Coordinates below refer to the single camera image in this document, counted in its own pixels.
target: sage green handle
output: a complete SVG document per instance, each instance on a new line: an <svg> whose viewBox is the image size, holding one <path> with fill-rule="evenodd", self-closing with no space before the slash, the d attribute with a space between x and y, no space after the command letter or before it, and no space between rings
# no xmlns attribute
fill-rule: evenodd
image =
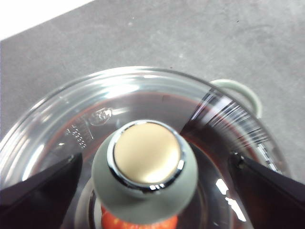
<svg viewBox="0 0 305 229"><path fill-rule="evenodd" d="M219 88L228 88L228 89L231 89L231 90L234 90L234 91L240 93L251 103L255 116L257 118L262 117L262 113L263 113L262 102L258 98L258 96L255 94L255 92L252 91L246 85L244 85L240 82L234 81L234 80L227 80L227 79L213 80L210 83Z"/></svg>

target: clear glass container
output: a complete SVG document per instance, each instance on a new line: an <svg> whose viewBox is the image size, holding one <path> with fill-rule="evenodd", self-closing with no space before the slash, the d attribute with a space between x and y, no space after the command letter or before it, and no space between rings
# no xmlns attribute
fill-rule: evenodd
<svg viewBox="0 0 305 229"><path fill-rule="evenodd" d="M64 85L32 107L0 144L1 189L82 152L81 178L63 225L101 228L99 206L90 204L97 201L90 195L94 154L107 136L140 119L171 126L195 152L198 187L178 216L178 229L252 228L227 170L231 152L289 176L268 132L230 95L184 73L123 67Z"/></svg>

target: knob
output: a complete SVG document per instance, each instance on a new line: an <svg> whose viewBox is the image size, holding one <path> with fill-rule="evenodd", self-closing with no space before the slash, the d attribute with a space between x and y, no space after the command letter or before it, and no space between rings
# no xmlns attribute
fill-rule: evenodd
<svg viewBox="0 0 305 229"><path fill-rule="evenodd" d="M130 122L111 134L92 165L94 192L116 217L136 224L162 221L193 197L197 163L188 143L154 120Z"/></svg>

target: orange food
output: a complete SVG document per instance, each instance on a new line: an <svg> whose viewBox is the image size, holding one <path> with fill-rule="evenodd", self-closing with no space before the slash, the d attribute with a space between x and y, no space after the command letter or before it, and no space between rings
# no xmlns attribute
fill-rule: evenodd
<svg viewBox="0 0 305 229"><path fill-rule="evenodd" d="M176 229L178 217L173 216L165 221L139 225L122 221L102 207L102 227L103 229Z"/></svg>

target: gray countertop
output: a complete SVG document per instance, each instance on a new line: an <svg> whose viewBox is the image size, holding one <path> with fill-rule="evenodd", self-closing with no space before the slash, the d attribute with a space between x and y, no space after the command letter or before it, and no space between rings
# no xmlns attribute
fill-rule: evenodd
<svg viewBox="0 0 305 229"><path fill-rule="evenodd" d="M130 65L250 86L263 124L305 183L304 1L94 1L5 39L1 136L63 83Z"/></svg>

